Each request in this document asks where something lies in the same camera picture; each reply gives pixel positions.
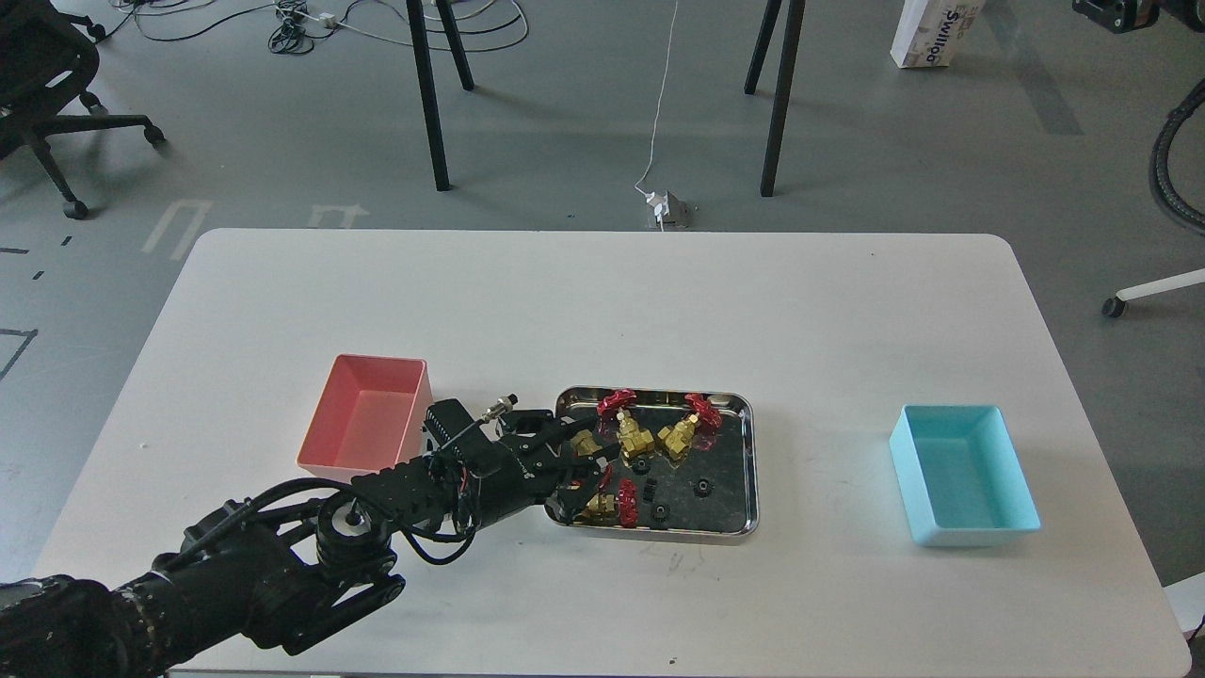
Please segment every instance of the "red plastic bin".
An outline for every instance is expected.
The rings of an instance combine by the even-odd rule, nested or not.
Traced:
[[[315,408],[298,466],[342,483],[422,453],[431,405],[427,361],[340,355]]]

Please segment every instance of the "stainless steel tray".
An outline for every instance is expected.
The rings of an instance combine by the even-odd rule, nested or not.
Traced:
[[[557,397],[557,417],[581,417],[593,412],[599,402],[617,389],[574,387]],[[674,426],[693,412],[686,396],[688,391],[654,391],[633,389],[636,402],[628,411],[643,429],[654,436],[663,426]],[[639,520],[635,527],[622,527],[618,520],[589,523],[575,520],[572,527],[607,533],[665,541],[695,541],[700,537],[734,538],[748,535],[757,527],[757,466],[753,453],[753,411],[745,399],[735,394],[703,394],[721,414],[719,431],[711,436],[695,436],[692,449],[680,464],[672,464],[664,452],[647,455],[647,474],[635,473],[621,458],[612,462],[613,477],[607,493],[616,494],[623,479],[636,485]],[[613,443],[617,425],[600,423],[594,432],[601,441]],[[649,479],[656,491],[646,495]],[[699,481],[706,481],[710,493],[699,496]],[[654,507],[666,507],[664,519],[654,519]]]

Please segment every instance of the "black table leg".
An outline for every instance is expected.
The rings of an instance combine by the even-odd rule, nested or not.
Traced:
[[[757,92],[757,78],[762,76],[762,64],[765,63],[765,53],[770,49],[770,36],[774,35],[774,24],[778,20],[778,10],[782,0],[766,0],[765,13],[762,14],[762,30],[757,34],[757,46],[753,47],[753,60],[750,61],[750,72],[745,76],[745,93]]]
[[[452,13],[452,5],[448,0],[435,0],[435,8],[440,12],[440,22],[443,23],[443,35],[448,39],[448,49],[452,51],[452,59],[455,60],[455,70],[460,73],[460,87],[466,92],[472,92],[472,72],[469,71],[469,59],[464,53],[464,43],[460,42],[460,29],[455,25],[455,14]]]
[[[790,102],[790,82],[795,77],[795,55],[804,26],[805,0],[787,5],[787,33],[782,39],[782,59],[778,61],[778,84],[774,89],[774,112],[770,113],[770,138],[765,143],[765,164],[762,166],[762,195],[774,195],[774,179],[778,173],[778,153],[782,151],[782,130],[787,125],[787,104]]]
[[[431,73],[431,53],[427,43],[427,22],[423,19],[423,0],[406,0],[410,18],[410,39],[415,43],[415,65],[418,67],[418,92],[423,98],[423,117],[427,120],[427,143],[431,148],[431,170],[435,172],[435,189],[449,190],[448,163],[443,155],[443,131],[440,128],[440,106],[435,100],[435,77]]]

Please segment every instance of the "robotic arm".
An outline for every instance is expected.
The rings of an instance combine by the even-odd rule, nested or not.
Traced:
[[[618,444],[570,443],[592,436],[582,432],[596,415],[558,420],[516,402],[472,419],[459,401],[440,401],[424,423],[429,454],[351,484],[304,478],[228,501],[184,531],[178,553],[112,591],[65,576],[0,585],[0,678],[160,676],[236,633],[298,654],[401,594],[395,532],[446,565],[477,531],[525,507],[543,503],[570,523],[606,482]],[[481,430],[493,420],[498,441]],[[313,490],[334,494],[270,508]],[[448,518],[454,532],[439,533]],[[316,564],[293,552],[310,537]],[[419,540],[459,547],[435,558]]]

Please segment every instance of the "light blue bin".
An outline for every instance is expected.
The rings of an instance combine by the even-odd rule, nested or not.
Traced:
[[[1041,529],[1000,408],[904,406],[890,448],[917,544],[994,547]]]

